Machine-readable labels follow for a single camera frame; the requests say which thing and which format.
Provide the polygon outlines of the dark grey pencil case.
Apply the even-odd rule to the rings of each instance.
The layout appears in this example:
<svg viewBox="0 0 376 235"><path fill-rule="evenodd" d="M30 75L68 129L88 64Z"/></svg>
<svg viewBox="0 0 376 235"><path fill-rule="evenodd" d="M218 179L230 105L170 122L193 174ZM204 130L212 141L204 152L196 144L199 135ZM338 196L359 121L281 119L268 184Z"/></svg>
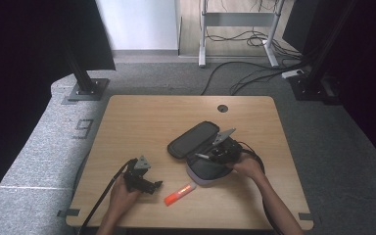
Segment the dark grey pencil case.
<svg viewBox="0 0 376 235"><path fill-rule="evenodd" d="M186 161L186 171L198 185L210 184L232 171L225 164L198 157L198 154L211 155L212 142L218 132L218 125L211 121L203 121L167 145L167 151L173 157Z"/></svg>

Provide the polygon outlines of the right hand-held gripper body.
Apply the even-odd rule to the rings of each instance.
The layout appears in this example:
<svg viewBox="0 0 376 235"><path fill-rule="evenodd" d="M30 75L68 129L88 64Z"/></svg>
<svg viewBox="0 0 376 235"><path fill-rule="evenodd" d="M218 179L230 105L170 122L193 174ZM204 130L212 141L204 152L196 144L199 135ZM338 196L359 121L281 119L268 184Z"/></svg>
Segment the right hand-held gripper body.
<svg viewBox="0 0 376 235"><path fill-rule="evenodd" d="M212 142L212 148L218 149L218 154L212 157L218 158L218 164L235 163L240 158L240 152L242 150L241 145L230 135L235 131L235 128L231 128L222 132L218 132L215 140Z"/></svg>

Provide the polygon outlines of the white desk frame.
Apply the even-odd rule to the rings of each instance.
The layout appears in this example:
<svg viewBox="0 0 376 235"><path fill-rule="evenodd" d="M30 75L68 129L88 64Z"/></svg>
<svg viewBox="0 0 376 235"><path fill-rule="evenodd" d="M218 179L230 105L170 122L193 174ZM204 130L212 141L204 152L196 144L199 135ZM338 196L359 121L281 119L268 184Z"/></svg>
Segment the white desk frame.
<svg viewBox="0 0 376 235"><path fill-rule="evenodd" d="M269 33L263 39L263 49L268 61L273 68L279 64L272 49L272 42L281 17L285 0L278 0L273 12L250 12L250 13L214 13L208 11L208 0L201 0L200 24L201 38L199 45L199 67L206 66L206 32L209 26L258 26L268 27Z"/></svg>

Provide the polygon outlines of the black metal stand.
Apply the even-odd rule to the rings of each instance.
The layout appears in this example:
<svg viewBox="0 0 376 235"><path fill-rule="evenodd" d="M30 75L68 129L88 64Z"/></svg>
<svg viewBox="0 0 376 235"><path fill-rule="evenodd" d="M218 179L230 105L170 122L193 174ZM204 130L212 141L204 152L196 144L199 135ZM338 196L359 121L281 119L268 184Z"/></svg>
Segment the black metal stand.
<svg viewBox="0 0 376 235"><path fill-rule="evenodd" d="M87 71L83 69L69 45L65 46L66 60L70 66L72 74L76 79L76 84L71 93L65 97L64 104L73 104L79 101L100 101L109 80L107 78L91 78Z"/></svg>
<svg viewBox="0 0 376 235"><path fill-rule="evenodd" d="M338 55L339 37L358 0L300 0L313 9L307 35L310 50L302 63L310 66L309 73L298 73L288 79L298 101L321 101L339 105L338 80L328 75L334 57Z"/></svg>

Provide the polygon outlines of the white power strip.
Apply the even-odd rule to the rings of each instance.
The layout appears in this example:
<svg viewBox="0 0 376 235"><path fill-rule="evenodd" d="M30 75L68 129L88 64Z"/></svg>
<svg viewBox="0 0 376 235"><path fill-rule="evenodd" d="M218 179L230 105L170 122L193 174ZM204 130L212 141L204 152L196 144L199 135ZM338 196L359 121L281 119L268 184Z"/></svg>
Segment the white power strip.
<svg viewBox="0 0 376 235"><path fill-rule="evenodd" d="M281 73L282 78L286 79L289 77L297 76L304 74L305 72L303 70L288 70Z"/></svg>

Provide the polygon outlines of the black curtain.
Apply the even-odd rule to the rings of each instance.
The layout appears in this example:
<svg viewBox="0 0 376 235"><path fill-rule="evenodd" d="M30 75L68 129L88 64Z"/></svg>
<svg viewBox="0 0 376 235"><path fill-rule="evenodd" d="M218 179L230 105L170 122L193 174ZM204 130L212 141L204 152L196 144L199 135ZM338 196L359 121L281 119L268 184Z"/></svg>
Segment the black curtain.
<svg viewBox="0 0 376 235"><path fill-rule="evenodd" d="M0 181L72 73L68 52L88 71L115 67L96 0L0 0Z"/></svg>
<svg viewBox="0 0 376 235"><path fill-rule="evenodd" d="M307 1L295 0L283 33L303 58L310 50L306 42L312 11ZM338 48L327 74L337 78L340 104L376 148L376 0L358 0Z"/></svg>

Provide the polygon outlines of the person's right hand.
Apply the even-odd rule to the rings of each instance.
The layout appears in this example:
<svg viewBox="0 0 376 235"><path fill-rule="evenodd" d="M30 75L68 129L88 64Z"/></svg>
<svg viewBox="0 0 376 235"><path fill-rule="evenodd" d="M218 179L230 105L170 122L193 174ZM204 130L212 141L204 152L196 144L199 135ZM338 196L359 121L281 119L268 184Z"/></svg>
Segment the person's right hand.
<svg viewBox="0 0 376 235"><path fill-rule="evenodd" d="M232 166L237 172L252 178L262 180L264 174L260 164L249 154L241 154L239 161Z"/></svg>

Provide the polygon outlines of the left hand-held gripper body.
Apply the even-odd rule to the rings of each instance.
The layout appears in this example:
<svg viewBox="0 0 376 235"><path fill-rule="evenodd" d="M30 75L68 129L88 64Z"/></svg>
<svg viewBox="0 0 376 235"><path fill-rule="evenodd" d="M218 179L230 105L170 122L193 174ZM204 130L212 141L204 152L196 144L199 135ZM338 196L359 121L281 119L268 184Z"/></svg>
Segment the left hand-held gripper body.
<svg viewBox="0 0 376 235"><path fill-rule="evenodd" d="M144 156L130 161L123 176L128 191L139 190L143 192L143 190L151 189L149 187L150 181L143 178L150 167L150 164Z"/></svg>

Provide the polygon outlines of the white partition panel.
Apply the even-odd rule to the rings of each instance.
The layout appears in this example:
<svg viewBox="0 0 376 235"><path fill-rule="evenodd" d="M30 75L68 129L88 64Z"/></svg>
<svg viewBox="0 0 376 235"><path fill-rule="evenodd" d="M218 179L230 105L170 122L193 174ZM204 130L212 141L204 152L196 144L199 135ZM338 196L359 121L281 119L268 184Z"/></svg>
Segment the white partition panel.
<svg viewBox="0 0 376 235"><path fill-rule="evenodd" d="M96 0L114 51L179 49L179 0Z"/></svg>

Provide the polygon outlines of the person's left hand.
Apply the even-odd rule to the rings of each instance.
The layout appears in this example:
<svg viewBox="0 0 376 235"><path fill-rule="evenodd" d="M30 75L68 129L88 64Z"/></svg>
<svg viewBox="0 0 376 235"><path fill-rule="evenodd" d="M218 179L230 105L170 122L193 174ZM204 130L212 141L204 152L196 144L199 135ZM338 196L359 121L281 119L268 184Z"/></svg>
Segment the person's left hand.
<svg viewBox="0 0 376 235"><path fill-rule="evenodd" d="M120 175L111 191L109 213L114 216L125 214L141 195L139 190L129 192L125 180Z"/></svg>

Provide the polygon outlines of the orange highlighter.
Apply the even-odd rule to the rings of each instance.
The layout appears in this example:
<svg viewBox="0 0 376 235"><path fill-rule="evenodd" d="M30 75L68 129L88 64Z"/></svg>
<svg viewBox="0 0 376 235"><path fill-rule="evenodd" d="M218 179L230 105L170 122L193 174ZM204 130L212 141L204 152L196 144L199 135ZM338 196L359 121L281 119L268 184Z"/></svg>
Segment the orange highlighter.
<svg viewBox="0 0 376 235"><path fill-rule="evenodd" d="M190 182L186 185L184 185L182 188L178 189L177 191L171 193L167 197L164 198L164 203L168 207L172 205L173 203L177 202L179 199L183 198L193 190L195 190L197 187L197 184L195 182Z"/></svg>

